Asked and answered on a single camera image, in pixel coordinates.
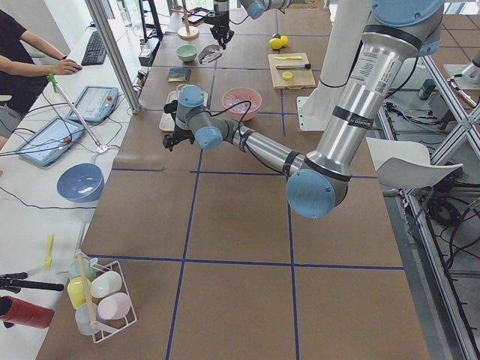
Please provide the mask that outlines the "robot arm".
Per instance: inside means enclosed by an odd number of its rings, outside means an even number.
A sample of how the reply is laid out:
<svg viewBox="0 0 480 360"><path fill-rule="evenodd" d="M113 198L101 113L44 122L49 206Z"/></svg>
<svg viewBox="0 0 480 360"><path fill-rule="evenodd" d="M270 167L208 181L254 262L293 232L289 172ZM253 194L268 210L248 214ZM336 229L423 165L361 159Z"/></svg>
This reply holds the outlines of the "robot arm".
<svg viewBox="0 0 480 360"><path fill-rule="evenodd" d="M297 1L290 0L241 0L240 5L252 20L258 19L266 11L283 10ZM215 0L214 8L203 17L203 22L211 26L210 32L218 45L225 50L232 40L234 31L230 29L230 1Z"/></svg>
<svg viewBox="0 0 480 360"><path fill-rule="evenodd" d="M338 87L340 94L317 147L307 154L212 114L195 85L165 106L175 126L163 145L172 149L187 140L210 150L231 143L286 176L292 210L321 218L346 197L353 158L403 63L438 49L443 8L442 1L339 2L319 87Z"/></svg>

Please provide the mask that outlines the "person's hand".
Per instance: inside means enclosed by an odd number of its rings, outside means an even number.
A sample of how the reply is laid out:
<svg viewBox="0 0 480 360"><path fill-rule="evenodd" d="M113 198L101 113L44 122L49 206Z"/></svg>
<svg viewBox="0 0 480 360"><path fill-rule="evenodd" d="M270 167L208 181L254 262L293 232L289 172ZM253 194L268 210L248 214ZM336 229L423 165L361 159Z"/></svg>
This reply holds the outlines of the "person's hand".
<svg viewBox="0 0 480 360"><path fill-rule="evenodd" d="M52 73L55 75L74 74L82 69L80 64L77 64L72 59L63 59L52 67Z"/></svg>

